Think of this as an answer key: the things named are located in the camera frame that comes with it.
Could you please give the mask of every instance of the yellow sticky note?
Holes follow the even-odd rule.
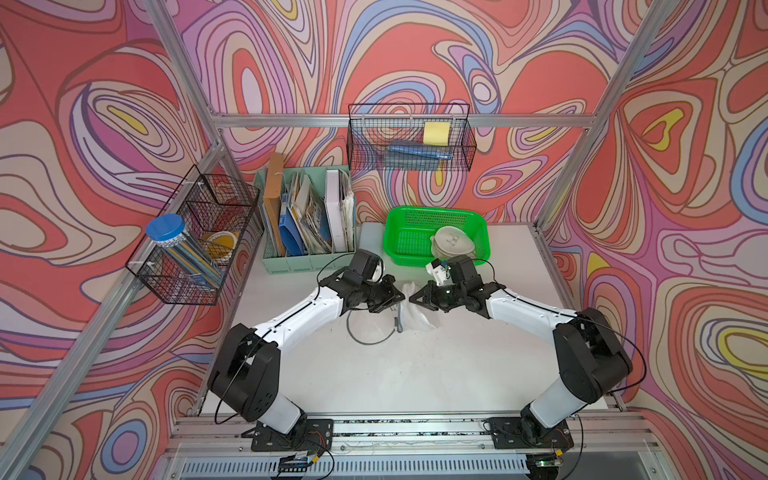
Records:
[[[424,144],[448,145],[448,133],[450,130],[451,122],[449,121],[424,122]]]

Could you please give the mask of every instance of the white plastic bag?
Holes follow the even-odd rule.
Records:
[[[406,283],[402,286],[402,294],[406,296],[406,299],[398,304],[397,314],[400,318],[400,324],[403,330],[419,330],[421,332],[429,332],[437,327],[432,325],[427,319],[426,315],[419,309],[419,307],[408,301],[408,298],[416,293],[416,284]]]

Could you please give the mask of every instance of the brown folder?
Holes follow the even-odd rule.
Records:
[[[266,181],[264,182],[264,206],[269,222],[272,224],[272,231],[275,233],[275,247],[277,253],[286,256],[286,248],[280,239],[280,192],[283,191],[283,165],[285,164],[285,155],[274,153],[270,157],[270,162],[266,168]]]

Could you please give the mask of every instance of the black cable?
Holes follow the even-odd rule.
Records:
[[[490,265],[491,266],[491,271],[493,272],[493,281],[494,282],[496,281],[496,269],[493,267],[493,263],[491,263],[491,262],[489,262],[487,260],[483,260],[482,258],[472,258],[470,260],[472,260],[473,262],[474,261],[486,262],[488,265]]]
[[[317,293],[315,294],[315,298],[313,298],[313,299],[312,299],[312,301],[313,301],[313,302],[314,302],[315,300],[317,300],[317,297],[318,297],[318,296],[320,296],[320,274],[321,274],[321,273],[323,273],[323,270],[325,270],[326,268],[328,268],[328,266],[329,266],[331,263],[333,263],[333,262],[337,261],[339,258],[341,258],[341,257],[346,257],[347,255],[354,255],[355,253],[356,253],[356,252],[343,253],[342,255],[339,255],[338,257],[336,257],[336,258],[334,258],[333,260],[331,260],[331,261],[329,261],[328,263],[326,263],[326,265],[325,265],[323,268],[321,268],[319,272],[317,272],[317,278],[316,278],[316,279],[317,279]]]
[[[326,452],[328,452],[328,455],[331,455],[331,461],[333,462],[333,464],[331,465],[331,470],[330,470],[330,472],[326,473],[326,476],[324,476],[324,477],[322,477],[322,478],[318,478],[317,480],[324,480],[325,478],[328,478],[328,477],[330,477],[330,475],[333,473],[333,470],[334,470],[334,469],[336,469],[336,459],[335,459],[335,458],[333,458],[333,453],[331,453],[331,451],[330,451],[329,449],[325,448],[324,446],[322,446],[321,444],[319,444],[319,443],[317,443],[317,442],[313,442],[312,440],[307,440],[307,441],[308,441],[309,443],[313,443],[313,444],[315,444],[315,445],[319,446],[320,448],[322,448],[323,450],[325,450]]]
[[[230,380],[230,384],[227,385],[227,388],[224,390],[224,393],[221,395],[221,397],[219,397],[219,403],[218,403],[218,405],[216,405],[216,412],[214,412],[214,423],[216,425],[221,425],[222,423],[227,423],[231,419],[235,418],[238,415],[237,413],[233,413],[232,415],[227,417],[227,419],[225,419],[225,420],[223,420],[221,422],[218,421],[218,418],[219,418],[219,408],[221,408],[221,403],[224,401],[224,397],[227,396],[227,392],[230,391],[230,387],[232,386],[232,384],[234,383],[235,379],[237,378],[237,374],[240,373],[240,370],[243,369],[243,366],[248,361],[248,357],[250,357],[251,355],[253,355],[254,352],[256,352],[256,348],[258,346],[259,346],[259,343],[257,341],[254,341],[253,342],[253,348],[250,350],[250,352],[248,352],[248,355],[245,356],[245,358],[243,359],[243,362],[240,364],[240,366],[237,367],[237,371],[235,372],[234,376]]]
[[[489,261],[487,261],[487,260],[483,260],[482,258],[475,258],[475,259],[473,259],[473,260],[480,260],[480,261],[482,261],[482,262],[486,262],[488,265],[490,265],[490,266],[491,266],[491,270],[493,271],[493,281],[494,281],[494,282],[496,282],[496,269],[493,267],[493,264],[492,264],[491,262],[489,262]],[[509,295],[510,297],[514,298],[515,300],[517,300],[517,301],[520,301],[520,302],[523,302],[523,303],[527,303],[527,304],[528,304],[528,305],[530,305],[530,306],[535,306],[536,308],[543,308],[544,310],[547,310],[547,311],[549,311],[549,312],[552,312],[552,313],[556,313],[556,314],[558,314],[558,315],[567,316],[567,317],[570,317],[570,318],[575,318],[575,319],[579,319],[579,320],[584,320],[585,322],[589,322],[589,323],[592,323],[592,324],[594,324],[594,325],[597,325],[597,326],[601,326],[601,327],[603,327],[603,328],[605,328],[605,329],[609,329],[611,332],[613,332],[613,333],[615,333],[616,335],[619,335],[621,338],[623,338],[623,339],[627,340],[627,342],[629,342],[629,344],[630,344],[630,345],[632,345],[632,346],[634,347],[634,351],[635,351],[635,352],[637,352],[637,354],[638,354],[638,355],[640,355],[640,360],[642,360],[642,361],[643,361],[643,375],[642,375],[642,376],[640,377],[640,379],[639,379],[639,380],[637,380],[635,383],[632,383],[632,384],[630,384],[630,385],[627,385],[627,386],[623,386],[623,387],[620,387],[620,388],[618,388],[618,389],[608,390],[608,391],[605,393],[606,395],[608,395],[608,394],[610,394],[610,393],[621,392],[621,391],[624,391],[624,390],[626,390],[626,389],[630,389],[630,388],[632,388],[632,387],[634,387],[634,386],[638,386],[638,385],[640,385],[640,384],[641,384],[641,383],[642,383],[642,382],[645,380],[645,378],[647,377],[647,375],[648,375],[648,364],[647,364],[647,362],[645,361],[645,355],[643,355],[643,352],[642,352],[642,351],[641,351],[639,348],[637,348],[637,345],[635,344],[635,342],[633,342],[632,340],[628,339],[628,338],[627,338],[627,337],[626,337],[626,336],[625,336],[623,333],[621,333],[621,332],[617,332],[616,330],[614,330],[614,329],[610,328],[609,326],[603,325],[602,323],[597,323],[597,322],[595,322],[594,320],[592,320],[592,319],[588,319],[588,318],[586,318],[586,317],[583,317],[583,316],[576,316],[576,315],[566,315],[566,314],[564,314],[563,312],[558,312],[558,311],[556,311],[556,310],[550,310],[550,309],[548,309],[548,308],[544,308],[544,307],[542,307],[541,305],[537,305],[537,304],[535,304],[535,303],[531,303],[531,302],[528,302],[528,301],[526,301],[525,299],[523,299],[523,298],[521,298],[521,297],[519,297],[519,296],[514,296],[514,295],[512,295],[512,294],[511,294],[509,291],[507,291],[507,289],[505,289],[505,288],[504,288],[504,289],[502,289],[502,290],[504,290],[504,293],[506,293],[506,294],[507,294],[507,295]]]
[[[385,341],[387,341],[389,339],[389,337],[392,336],[397,331],[397,328],[393,328],[392,332],[389,332],[389,335],[387,335],[383,340],[379,340],[378,342],[373,342],[373,343],[363,342],[363,341],[358,340],[357,338],[355,338],[355,336],[352,334],[352,330],[349,328],[349,315],[351,315],[351,314],[352,314],[352,312],[348,312],[346,314],[346,331],[349,333],[349,336],[351,336],[352,339],[355,340],[360,345],[379,345],[380,343],[384,343]]]
[[[578,467],[579,460],[581,460],[581,453],[584,452],[584,423],[581,422],[581,417],[579,415],[574,414],[574,416],[578,419],[578,424],[581,426],[581,445],[578,448],[578,457],[576,457],[576,463],[574,463],[573,468],[571,468],[571,471],[568,472],[568,474],[561,478],[560,480],[565,480],[566,478],[570,477],[571,474],[576,470],[576,467]]]

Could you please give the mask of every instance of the ventilation grille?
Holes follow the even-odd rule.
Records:
[[[513,475],[526,474],[525,455],[356,455],[339,458],[331,478],[364,475]],[[324,455],[307,475],[325,475],[333,466]],[[277,475],[275,458],[188,458],[181,478],[269,478]]]

